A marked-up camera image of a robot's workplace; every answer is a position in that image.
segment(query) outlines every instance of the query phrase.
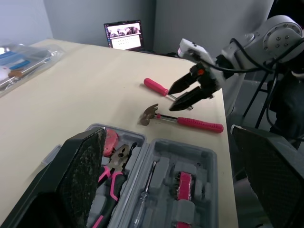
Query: table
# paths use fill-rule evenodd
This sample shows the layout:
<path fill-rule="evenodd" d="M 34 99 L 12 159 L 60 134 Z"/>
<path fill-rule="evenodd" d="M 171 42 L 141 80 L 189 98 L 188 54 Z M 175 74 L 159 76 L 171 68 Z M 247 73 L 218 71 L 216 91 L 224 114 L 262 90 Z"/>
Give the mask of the table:
<path fill-rule="evenodd" d="M 143 80 L 150 77 L 169 88 L 193 63 L 52 39 L 34 46 L 49 44 L 62 47 L 65 56 L 0 98 L 1 223 L 43 168 L 41 161 L 49 152 L 89 125 L 101 123 L 145 134 L 148 142 L 166 138 L 212 149 L 218 156 L 219 227 L 238 227 L 221 90 L 192 111 L 172 113 L 171 99 L 147 89 Z M 139 125 L 140 114 L 155 103 L 163 114 L 221 123 L 225 130 L 216 134 L 162 120 Z"/>

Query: laptop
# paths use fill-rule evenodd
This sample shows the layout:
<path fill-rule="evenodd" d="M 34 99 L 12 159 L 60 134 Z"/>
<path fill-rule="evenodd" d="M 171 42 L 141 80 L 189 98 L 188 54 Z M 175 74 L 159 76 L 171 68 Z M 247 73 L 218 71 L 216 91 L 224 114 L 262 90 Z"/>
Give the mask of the laptop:
<path fill-rule="evenodd" d="M 144 51 L 143 30 L 140 20 L 104 24 L 110 48 Z"/>

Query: plastic bag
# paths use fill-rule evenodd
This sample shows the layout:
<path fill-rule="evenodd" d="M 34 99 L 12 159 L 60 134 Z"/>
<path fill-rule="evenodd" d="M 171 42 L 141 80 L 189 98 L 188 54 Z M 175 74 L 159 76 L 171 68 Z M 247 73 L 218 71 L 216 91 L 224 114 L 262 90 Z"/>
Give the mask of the plastic bag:
<path fill-rule="evenodd" d="M 52 67 L 63 54 L 57 45 L 31 47 L 0 41 L 0 97 Z"/>

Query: pliers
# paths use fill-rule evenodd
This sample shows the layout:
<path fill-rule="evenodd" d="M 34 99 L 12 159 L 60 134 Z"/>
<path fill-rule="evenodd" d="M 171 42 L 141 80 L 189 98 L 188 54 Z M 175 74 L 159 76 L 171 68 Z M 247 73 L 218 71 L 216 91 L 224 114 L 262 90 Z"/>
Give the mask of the pliers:
<path fill-rule="evenodd" d="M 93 225 L 93 228 L 105 228 L 110 222 L 111 214 L 117 205 L 122 186 L 127 180 L 127 177 L 124 175 L 125 165 L 127 164 L 132 154 L 132 150 L 136 145 L 137 143 L 133 143 L 130 150 L 129 146 L 126 144 L 121 146 L 112 154 L 109 163 L 101 168 L 98 186 L 102 185 L 108 178 L 112 177 L 110 197 L 107 198 L 105 206 L 103 207 L 99 218 Z"/>

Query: hammer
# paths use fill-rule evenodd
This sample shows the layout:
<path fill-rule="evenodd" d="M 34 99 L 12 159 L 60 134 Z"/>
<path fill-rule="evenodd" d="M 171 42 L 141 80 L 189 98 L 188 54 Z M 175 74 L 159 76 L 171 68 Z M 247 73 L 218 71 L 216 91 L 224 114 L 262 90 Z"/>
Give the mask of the hammer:
<path fill-rule="evenodd" d="M 158 104 L 154 104 L 150 107 L 148 107 L 141 116 L 140 123 L 144 126 L 147 126 L 150 123 L 150 119 L 157 118 L 157 119 L 165 119 L 173 122 L 177 122 L 180 125 L 213 131 L 216 133 L 221 133 L 224 130 L 223 125 L 218 123 L 208 123 L 201 120 L 195 120 L 190 118 L 184 118 L 184 117 L 173 117 L 169 115 L 162 115 L 160 113 L 156 113 L 156 110 L 158 109 Z"/>

